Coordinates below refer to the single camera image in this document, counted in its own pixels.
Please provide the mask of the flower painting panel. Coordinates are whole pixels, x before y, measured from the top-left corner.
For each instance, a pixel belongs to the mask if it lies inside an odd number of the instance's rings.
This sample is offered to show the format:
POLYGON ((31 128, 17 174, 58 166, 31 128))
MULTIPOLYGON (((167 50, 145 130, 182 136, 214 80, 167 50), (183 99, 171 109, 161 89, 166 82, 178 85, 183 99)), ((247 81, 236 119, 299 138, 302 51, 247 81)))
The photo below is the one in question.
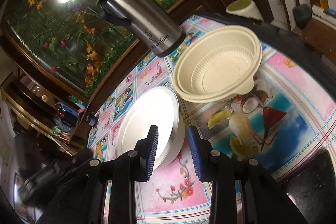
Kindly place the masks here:
MULTIPOLYGON (((156 0, 164 9, 177 1, 156 0)), ((98 14, 96 0, 8 0, 3 21, 33 60, 85 96, 134 41, 98 14)))

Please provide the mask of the colourful printed tablecloth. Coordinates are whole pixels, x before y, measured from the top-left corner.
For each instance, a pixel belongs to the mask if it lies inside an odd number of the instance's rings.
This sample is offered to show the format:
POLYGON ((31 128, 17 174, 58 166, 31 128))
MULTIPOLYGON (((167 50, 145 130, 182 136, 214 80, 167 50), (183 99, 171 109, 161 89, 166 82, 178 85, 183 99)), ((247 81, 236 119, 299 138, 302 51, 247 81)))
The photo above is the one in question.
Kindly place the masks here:
MULTIPOLYGON (((167 57, 145 56, 96 113, 87 146, 101 161, 116 157, 120 126, 147 90, 173 86, 182 53, 222 24, 193 15, 187 38, 167 57)), ((335 223, 335 101, 299 65, 262 41, 253 90, 225 102, 180 102, 181 119, 195 125, 212 146, 237 160, 256 159, 282 185, 309 223, 335 223)), ((166 167, 138 184, 139 223, 206 223, 212 185, 201 183, 187 145, 166 167)))

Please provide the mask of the white plastic bucket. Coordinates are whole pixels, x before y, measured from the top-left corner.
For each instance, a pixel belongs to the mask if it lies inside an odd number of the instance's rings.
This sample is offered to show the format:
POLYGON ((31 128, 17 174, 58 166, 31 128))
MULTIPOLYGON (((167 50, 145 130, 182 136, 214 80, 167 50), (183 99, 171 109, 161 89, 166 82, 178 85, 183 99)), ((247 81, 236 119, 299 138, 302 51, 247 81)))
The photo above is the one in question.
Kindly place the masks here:
POLYGON ((256 4, 252 0, 237 0, 229 4, 226 8, 228 14, 264 20, 256 4))

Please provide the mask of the dark green jug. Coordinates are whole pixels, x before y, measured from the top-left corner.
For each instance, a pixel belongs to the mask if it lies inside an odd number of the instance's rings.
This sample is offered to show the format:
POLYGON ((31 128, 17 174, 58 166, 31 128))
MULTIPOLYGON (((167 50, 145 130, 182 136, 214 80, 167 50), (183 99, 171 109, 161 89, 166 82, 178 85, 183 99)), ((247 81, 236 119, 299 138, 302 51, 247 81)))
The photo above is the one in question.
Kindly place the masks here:
POLYGON ((303 30, 312 17, 312 10, 307 4, 300 4, 299 0, 294 1, 295 6, 292 9, 294 20, 298 28, 303 30))

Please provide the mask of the small black jar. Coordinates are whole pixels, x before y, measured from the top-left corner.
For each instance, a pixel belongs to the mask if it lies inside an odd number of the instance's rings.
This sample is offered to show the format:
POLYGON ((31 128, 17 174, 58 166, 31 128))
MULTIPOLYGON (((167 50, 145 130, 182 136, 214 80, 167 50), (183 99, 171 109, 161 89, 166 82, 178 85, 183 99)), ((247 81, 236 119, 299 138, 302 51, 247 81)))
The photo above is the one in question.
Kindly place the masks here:
POLYGON ((98 123, 98 117, 94 114, 88 114, 85 120, 86 124, 88 124, 91 127, 96 127, 98 123))

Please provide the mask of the stainless steel thermos jug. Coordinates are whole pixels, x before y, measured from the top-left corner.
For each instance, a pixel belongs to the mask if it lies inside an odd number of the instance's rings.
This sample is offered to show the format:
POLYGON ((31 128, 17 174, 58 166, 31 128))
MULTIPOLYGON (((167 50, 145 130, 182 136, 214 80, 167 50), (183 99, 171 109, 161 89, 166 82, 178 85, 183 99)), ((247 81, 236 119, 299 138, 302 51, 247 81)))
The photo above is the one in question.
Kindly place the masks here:
POLYGON ((158 57, 172 53, 186 38, 154 0, 97 0, 96 11, 105 21, 125 27, 158 57))

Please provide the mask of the white foam bowl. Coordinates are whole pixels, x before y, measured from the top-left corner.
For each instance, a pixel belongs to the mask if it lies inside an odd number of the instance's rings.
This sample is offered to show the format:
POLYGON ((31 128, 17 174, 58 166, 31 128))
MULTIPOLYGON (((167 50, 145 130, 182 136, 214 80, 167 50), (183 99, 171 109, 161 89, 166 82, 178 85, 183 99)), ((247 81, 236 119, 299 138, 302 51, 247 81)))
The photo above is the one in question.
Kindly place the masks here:
POLYGON ((172 163, 182 149, 185 125, 177 95, 164 86, 143 93, 127 111, 118 131, 116 156, 134 149, 138 140, 147 137, 151 125, 158 128, 154 169, 172 163))

